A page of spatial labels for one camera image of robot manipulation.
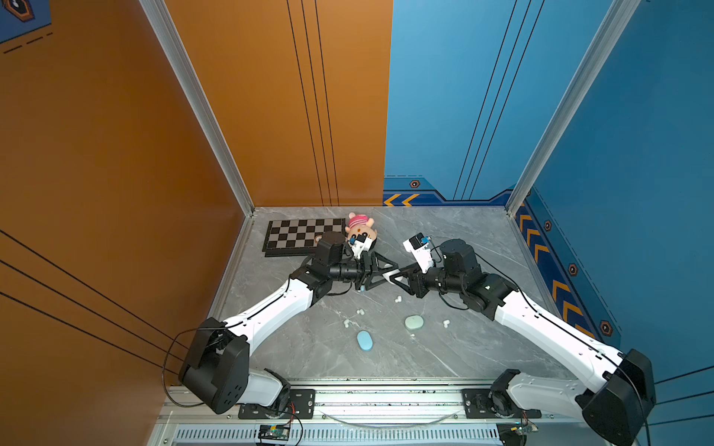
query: orange panel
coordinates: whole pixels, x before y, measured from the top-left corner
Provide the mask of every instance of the orange panel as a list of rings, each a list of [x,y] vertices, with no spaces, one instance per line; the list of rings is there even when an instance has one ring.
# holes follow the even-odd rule
[[[240,207],[139,2],[54,1],[51,13],[0,47],[44,36],[0,52],[0,229],[159,330],[196,327]],[[163,360],[166,336],[2,234],[0,259],[158,347],[6,265],[0,291]],[[4,443],[146,442],[164,401],[155,365],[3,296],[0,345]]]
[[[387,137],[392,1],[305,1],[308,30],[319,20],[313,62],[324,59],[331,142],[341,205],[379,206]],[[318,69],[316,78],[320,78]],[[325,115],[321,113],[323,123]]]
[[[285,0],[166,3],[256,206],[329,206]]]
[[[381,203],[391,1],[167,3],[257,206]]]

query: chevron stripe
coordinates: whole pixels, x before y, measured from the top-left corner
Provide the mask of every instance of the chevron stripe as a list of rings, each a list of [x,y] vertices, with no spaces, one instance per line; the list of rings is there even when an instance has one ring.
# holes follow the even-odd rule
[[[563,320],[568,322],[568,311],[575,311],[579,315],[583,315],[583,312],[580,311],[580,308],[574,306],[572,303],[563,301]]]
[[[561,283],[561,282],[558,282],[557,280],[554,280],[553,281],[553,302],[558,302],[558,299],[556,298],[555,294],[558,292],[559,288],[561,290],[565,290],[565,291],[568,291],[569,293],[572,293],[572,291],[570,291],[570,288],[565,283]]]
[[[521,215],[521,232],[523,232],[523,221],[524,220],[533,220],[533,217],[527,216],[526,214]]]
[[[540,233],[538,231],[536,231],[535,229],[529,229],[526,231],[526,233],[528,234],[528,238],[526,239],[526,244],[530,248],[531,247],[531,235],[540,235]]]
[[[586,335],[590,336],[592,339],[595,339],[595,335],[587,331],[585,328],[582,328],[578,324],[575,324],[575,328],[580,331],[581,333],[585,333]]]
[[[389,197],[389,198],[387,199],[387,201],[384,202],[384,204],[387,205],[387,206],[394,207],[394,205],[392,204],[392,200],[393,200],[394,198],[399,197],[400,195],[401,195],[400,193],[395,193],[394,195],[392,195],[391,197]]]
[[[404,206],[411,207],[411,203],[409,203],[409,202],[412,201],[414,198],[416,198],[416,197],[418,197],[418,196],[419,196],[419,194],[418,194],[418,193],[415,193],[415,194],[412,195],[411,197],[409,197],[409,198],[407,198],[406,200],[402,201],[402,204],[403,204]]]
[[[535,252],[533,253],[533,257],[535,258],[536,263],[538,263],[538,253],[541,251],[545,251],[545,252],[549,253],[550,250],[548,249],[547,246],[538,245],[537,243],[535,246],[536,247],[535,247]]]

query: blue soap bar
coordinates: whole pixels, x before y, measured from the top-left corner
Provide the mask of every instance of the blue soap bar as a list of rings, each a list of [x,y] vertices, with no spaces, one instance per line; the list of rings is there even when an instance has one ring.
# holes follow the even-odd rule
[[[366,352],[372,350],[372,337],[366,331],[357,333],[357,343],[359,344],[359,348]]]

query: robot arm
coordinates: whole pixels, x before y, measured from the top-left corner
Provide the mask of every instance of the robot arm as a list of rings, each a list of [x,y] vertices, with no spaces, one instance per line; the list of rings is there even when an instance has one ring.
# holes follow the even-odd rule
[[[181,382],[215,413],[236,403],[282,412],[290,385],[270,370],[248,368],[250,355],[278,327],[328,295],[333,282],[368,290],[392,282],[423,298],[430,290],[457,293],[487,318],[509,327],[567,367],[574,380],[533,377],[506,370],[491,386],[492,410],[518,417],[541,409],[585,420],[617,446],[631,445],[655,404],[652,365],[637,350],[627,355],[594,340],[550,314],[516,285],[481,271],[473,248],[463,240],[441,244],[442,267],[435,267],[430,240],[417,234],[404,243],[416,263],[399,269],[377,254],[363,255],[338,233],[325,233],[316,254],[290,274],[273,294],[222,323],[209,318],[191,343],[181,366]]]
[[[428,239],[417,234],[408,241],[407,251],[415,254],[417,263],[391,273],[392,283],[418,298],[429,290],[459,294],[471,310],[520,333],[576,376],[559,380],[505,371],[491,387],[491,402],[499,415],[547,410],[586,421],[615,445],[634,442],[656,403],[652,364],[646,356],[637,350],[625,355],[590,338],[539,306],[515,284],[483,273],[473,248],[463,240],[442,243],[443,267],[426,270],[426,255],[420,258],[416,253],[430,251]]]

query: checkered board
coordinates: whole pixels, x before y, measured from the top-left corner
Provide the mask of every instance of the checkered board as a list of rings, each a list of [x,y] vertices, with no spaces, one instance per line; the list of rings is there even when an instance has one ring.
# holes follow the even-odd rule
[[[315,253],[315,237],[327,230],[345,233],[344,218],[312,220],[273,220],[268,222],[263,252],[266,257],[310,255]]]

